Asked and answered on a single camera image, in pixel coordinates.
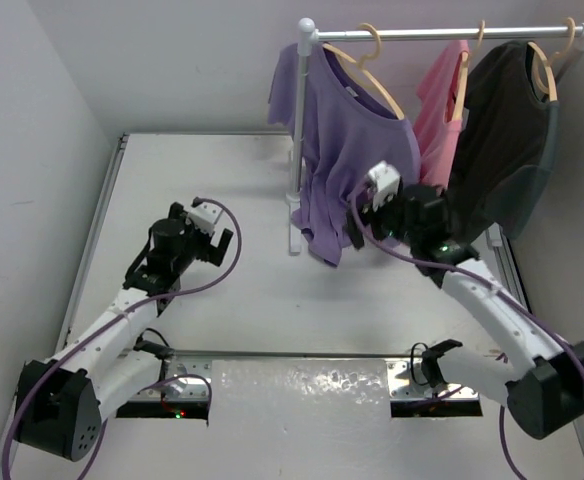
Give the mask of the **purple t shirt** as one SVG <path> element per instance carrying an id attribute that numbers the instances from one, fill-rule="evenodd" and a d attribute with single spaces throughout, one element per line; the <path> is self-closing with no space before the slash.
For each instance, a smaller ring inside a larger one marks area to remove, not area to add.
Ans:
<path id="1" fill-rule="evenodd" d="M 405 182 L 417 182 L 417 139 L 409 120 L 398 119 L 355 84 L 321 45 L 308 58 L 303 135 L 305 176 L 293 222 L 309 251 L 337 266 L 350 244 L 344 226 L 354 187 L 381 161 Z"/>

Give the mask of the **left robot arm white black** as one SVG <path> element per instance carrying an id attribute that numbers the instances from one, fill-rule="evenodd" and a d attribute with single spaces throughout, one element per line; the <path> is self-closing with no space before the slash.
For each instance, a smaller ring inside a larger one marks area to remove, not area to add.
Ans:
<path id="1" fill-rule="evenodd" d="M 194 262 L 219 267 L 238 227 L 217 234 L 220 202 L 173 203 L 148 229 L 146 244 L 128 267 L 106 310 L 63 350 L 21 371 L 16 410 L 6 442 L 19 442 L 73 462 L 93 448 L 107 419 L 135 394 L 158 383 L 168 349 L 140 335 L 178 296 Z"/>

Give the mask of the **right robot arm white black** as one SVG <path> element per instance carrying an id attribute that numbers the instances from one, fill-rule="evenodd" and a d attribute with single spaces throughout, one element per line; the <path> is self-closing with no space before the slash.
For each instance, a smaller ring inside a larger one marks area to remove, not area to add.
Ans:
<path id="1" fill-rule="evenodd" d="M 553 332 L 507 292 L 474 247 L 454 240 L 442 192 L 399 181 L 380 190 L 362 180 L 348 198 L 346 231 L 356 249 L 371 243 L 414 265 L 505 356 L 491 363 L 463 342 L 446 339 L 423 350 L 411 367 L 414 382 L 432 391 L 469 387 L 497 402 L 537 440 L 584 416 L 584 341 L 570 344 Z"/>

